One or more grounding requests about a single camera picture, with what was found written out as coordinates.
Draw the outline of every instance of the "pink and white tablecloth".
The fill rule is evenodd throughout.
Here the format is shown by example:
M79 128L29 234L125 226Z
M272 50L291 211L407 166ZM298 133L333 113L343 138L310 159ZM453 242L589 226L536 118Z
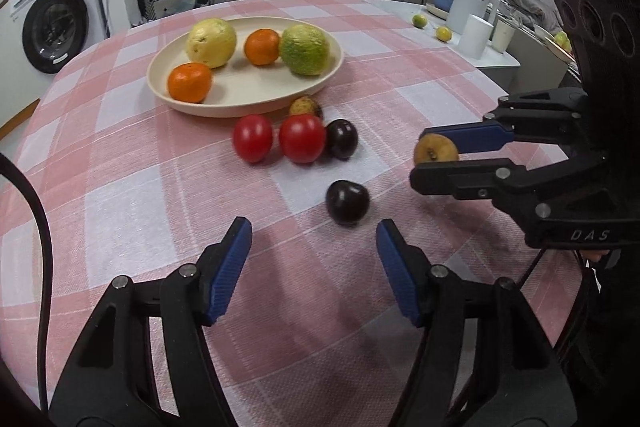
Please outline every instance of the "pink and white tablecloth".
M273 156L249 166L231 147L233 121L175 112L147 89L146 67L165 44L197 20L245 15L305 20L343 46L344 65L318 99L326 121L356 125L361 146L350 161L296 166ZM490 202L423 197L408 184L426 126L478 121L502 94L450 49L365 0L219 4L88 49L58 74L17 154L54 245L50 393L113 277L164 277L217 242L234 216L246 216L252 250L227 314L206 330L238 423L386 425L420 334L394 305L376 254L377 222L393 218L432 263L466 279L517 279L535 256ZM529 168L564 158L554 146L524 143L494 155ZM324 209L326 188L341 178L365 184L372 196L353 230ZM13 187L4 188L0 216L0 350L35 398L40 248ZM571 257L549 252L524 288L552 341L578 284ZM175 410L157 321L152 334L161 400Z

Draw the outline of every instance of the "white cylinder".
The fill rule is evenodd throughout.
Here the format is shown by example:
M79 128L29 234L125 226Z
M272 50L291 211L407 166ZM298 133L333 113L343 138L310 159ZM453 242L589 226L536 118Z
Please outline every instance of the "white cylinder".
M469 58L480 58L494 27L476 15L466 20L465 31L460 37L458 51Z
M515 32L516 28L503 20L498 20L497 25L495 25L494 39L491 41L491 47L498 53L504 53L509 47Z

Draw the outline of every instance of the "oval beige plate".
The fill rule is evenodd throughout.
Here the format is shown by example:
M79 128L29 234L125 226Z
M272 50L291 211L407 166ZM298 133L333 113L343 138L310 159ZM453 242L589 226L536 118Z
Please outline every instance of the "oval beige plate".
M228 21L238 35L236 52L225 66L213 70L213 85L204 102L178 102L166 90L166 80L171 70L190 61L184 52L188 33L162 48L146 70L146 83L160 100L178 111L211 118L232 118L274 111L287 107L302 94L318 92L344 60L344 52L338 41L322 30L330 46L329 63L322 74L293 74L280 59L270 66L256 67L244 56L246 38L262 28L270 28L282 34L286 28L301 22L280 17L243 17Z

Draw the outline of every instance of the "white washing machine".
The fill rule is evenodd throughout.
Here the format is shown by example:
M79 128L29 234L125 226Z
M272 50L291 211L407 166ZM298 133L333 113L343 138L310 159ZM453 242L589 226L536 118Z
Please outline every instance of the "white washing machine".
M72 58L108 36L101 0L9 0L9 8L12 47L21 49L7 59L49 81Z

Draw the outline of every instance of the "tangerine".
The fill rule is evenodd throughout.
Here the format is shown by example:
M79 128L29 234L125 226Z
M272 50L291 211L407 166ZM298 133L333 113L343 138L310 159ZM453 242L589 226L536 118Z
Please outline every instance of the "tangerine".
M280 36L274 30L256 30L246 38L244 54L254 66L273 64L280 56Z
M180 102L202 102L211 89L213 74L204 64L187 62L169 73L166 88L174 100Z

